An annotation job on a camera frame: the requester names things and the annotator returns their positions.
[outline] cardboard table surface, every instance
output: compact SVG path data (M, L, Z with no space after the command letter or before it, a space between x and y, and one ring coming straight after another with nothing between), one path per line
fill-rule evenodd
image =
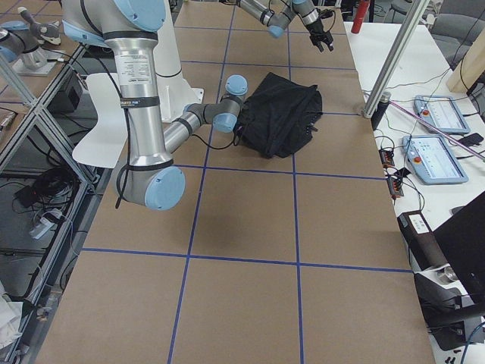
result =
M108 188L38 363L433 362L343 22L322 54L298 22L272 39L239 8L184 3L183 74L205 102L271 71L318 85L318 132L283 159L190 138L167 212L115 210Z

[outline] label sticker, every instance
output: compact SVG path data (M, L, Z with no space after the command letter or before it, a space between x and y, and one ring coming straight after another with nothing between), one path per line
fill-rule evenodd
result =
M116 55L114 59L120 85L147 85L152 83L148 55Z
M421 215L409 215L409 220L412 223L412 226L415 228L418 234L429 233L430 230L427 228L426 224L423 221Z

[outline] red bottle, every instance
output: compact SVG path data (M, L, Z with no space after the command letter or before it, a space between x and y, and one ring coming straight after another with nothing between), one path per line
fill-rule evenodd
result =
M371 2L369 0L361 0L358 3L357 14L355 15L352 29L350 30L352 33L357 34L361 31L362 22L364 21L365 13L367 13L370 4Z

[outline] black garment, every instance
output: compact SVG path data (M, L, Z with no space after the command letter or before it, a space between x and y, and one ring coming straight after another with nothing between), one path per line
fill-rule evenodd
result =
M321 109L317 86L300 86L269 73L244 102L234 133L266 158L285 158L311 140Z

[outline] robotic arm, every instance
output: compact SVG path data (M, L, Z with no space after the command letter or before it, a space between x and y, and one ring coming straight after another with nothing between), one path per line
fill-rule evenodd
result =
M247 91L241 76L228 79L219 104L194 104L164 132L153 49L165 19L163 0L64 0L64 30L76 41L113 50L120 105L130 126L129 162L115 168L121 198L150 209L170 209L185 189L172 152L203 124L232 131Z
M320 52L324 51L322 43L325 43L330 51L333 51L333 37L330 31L324 30L321 20L332 16L332 11L316 8L311 0L289 0L286 6L276 14L270 8L266 8L257 0L219 0L225 4L236 5L248 14L258 19L261 24L268 27L270 34L279 38L289 26L293 18L298 15L310 33L311 43Z
M13 62L20 56L25 67L31 70L47 64L44 50L22 21L0 24L0 54L7 62Z

